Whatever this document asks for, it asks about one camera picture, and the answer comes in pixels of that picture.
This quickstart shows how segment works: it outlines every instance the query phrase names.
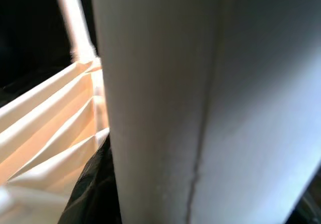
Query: white pole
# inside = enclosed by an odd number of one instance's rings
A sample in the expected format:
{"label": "white pole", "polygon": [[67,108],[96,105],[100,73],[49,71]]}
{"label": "white pole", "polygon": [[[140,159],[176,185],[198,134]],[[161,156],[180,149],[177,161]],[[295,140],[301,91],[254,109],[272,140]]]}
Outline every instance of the white pole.
{"label": "white pole", "polygon": [[318,1],[93,6],[122,223],[285,223],[321,159]]}
{"label": "white pole", "polygon": [[96,57],[80,0],[58,0],[71,43],[73,61],[89,62]]}

